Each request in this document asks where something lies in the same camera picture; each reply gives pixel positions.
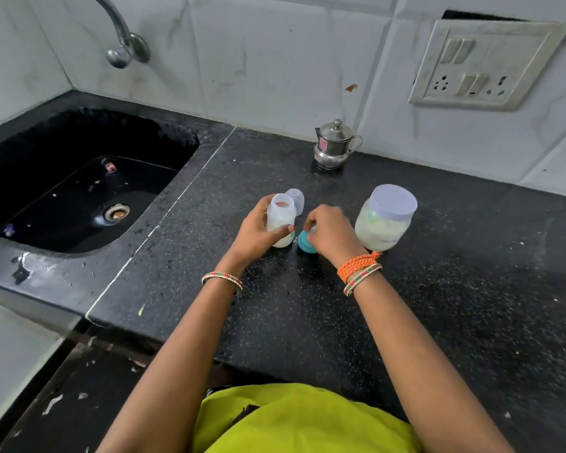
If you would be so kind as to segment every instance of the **chrome faucet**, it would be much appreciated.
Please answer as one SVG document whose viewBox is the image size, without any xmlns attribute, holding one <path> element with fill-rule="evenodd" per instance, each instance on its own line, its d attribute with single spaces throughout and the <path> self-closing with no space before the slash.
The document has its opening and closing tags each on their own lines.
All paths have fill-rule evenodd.
<svg viewBox="0 0 566 453">
<path fill-rule="evenodd" d="M 151 58 L 149 45 L 138 33 L 131 33 L 122 14 L 110 0 L 96 0 L 105 9 L 118 35 L 119 45 L 107 50 L 107 60 L 115 68 L 126 68 L 132 59 L 147 63 Z"/>
</svg>

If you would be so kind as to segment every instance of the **black granite countertop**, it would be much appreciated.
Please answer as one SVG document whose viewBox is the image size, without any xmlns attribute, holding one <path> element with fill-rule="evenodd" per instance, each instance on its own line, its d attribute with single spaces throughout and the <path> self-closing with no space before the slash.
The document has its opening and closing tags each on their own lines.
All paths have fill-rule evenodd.
<svg viewBox="0 0 566 453">
<path fill-rule="evenodd" d="M 362 153 L 327 173 L 312 165 L 312 143 L 215 122 L 204 129 L 191 161 L 108 251 L 57 257 L 2 245 L 2 256 L 28 251 L 34 263 L 62 265 L 15 286 L 3 256 L 0 286 L 165 341 L 260 197 L 298 188 L 306 205 L 297 225 L 322 203 L 354 222 L 377 185 L 398 184 L 419 206 L 383 258 L 386 277 L 518 451 L 566 451 L 566 197 Z M 269 251 L 244 283 L 219 361 L 404 417 L 327 261 L 294 243 Z"/>
</svg>

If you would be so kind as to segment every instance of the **bangle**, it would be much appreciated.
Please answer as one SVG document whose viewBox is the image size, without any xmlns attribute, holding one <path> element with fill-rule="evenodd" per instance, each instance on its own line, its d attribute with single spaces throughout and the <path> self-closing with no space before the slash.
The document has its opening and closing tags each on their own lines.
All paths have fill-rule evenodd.
<svg viewBox="0 0 566 453">
<path fill-rule="evenodd" d="M 371 254 L 363 254 L 350 259 L 348 262 L 343 264 L 338 270 L 337 274 L 344 283 L 348 282 L 348 277 L 354 274 L 357 270 L 364 269 L 373 264 L 377 264 L 377 259 L 381 256 L 381 252 L 373 251 Z"/>
<path fill-rule="evenodd" d="M 233 275 L 225 274 L 224 272 L 210 272 L 202 276 L 202 284 L 205 284 L 210 278 L 222 278 L 223 280 L 228 280 L 234 283 L 235 295 L 240 295 L 243 292 L 243 283 L 237 277 Z"/>
<path fill-rule="evenodd" d="M 360 274 L 355 276 L 344 288 L 344 295 L 348 297 L 352 294 L 352 290 L 356 288 L 357 284 L 367 278 L 370 274 L 376 270 L 381 270 L 381 264 L 373 264 L 365 268 Z"/>
</svg>

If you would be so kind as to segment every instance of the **sink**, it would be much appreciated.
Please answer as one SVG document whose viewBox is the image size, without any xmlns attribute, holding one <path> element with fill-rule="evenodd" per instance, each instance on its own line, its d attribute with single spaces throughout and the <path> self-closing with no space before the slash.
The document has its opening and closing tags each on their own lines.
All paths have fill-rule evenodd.
<svg viewBox="0 0 566 453">
<path fill-rule="evenodd" d="M 62 253 L 113 242 L 199 147 L 185 127 L 80 107 L 0 142 L 0 237 Z"/>
</svg>

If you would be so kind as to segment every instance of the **orange braided wristband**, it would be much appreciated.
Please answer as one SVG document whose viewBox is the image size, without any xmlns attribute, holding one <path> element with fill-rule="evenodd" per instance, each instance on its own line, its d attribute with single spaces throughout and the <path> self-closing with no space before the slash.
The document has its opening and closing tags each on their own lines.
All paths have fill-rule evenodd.
<svg viewBox="0 0 566 453">
<path fill-rule="evenodd" d="M 350 259 L 343 264 L 338 270 L 337 275 L 344 283 L 348 282 L 348 277 L 354 274 L 357 270 L 367 268 L 373 264 L 377 264 L 376 260 L 381 256 L 381 252 L 373 251 L 371 254 L 363 254 Z"/>
</svg>

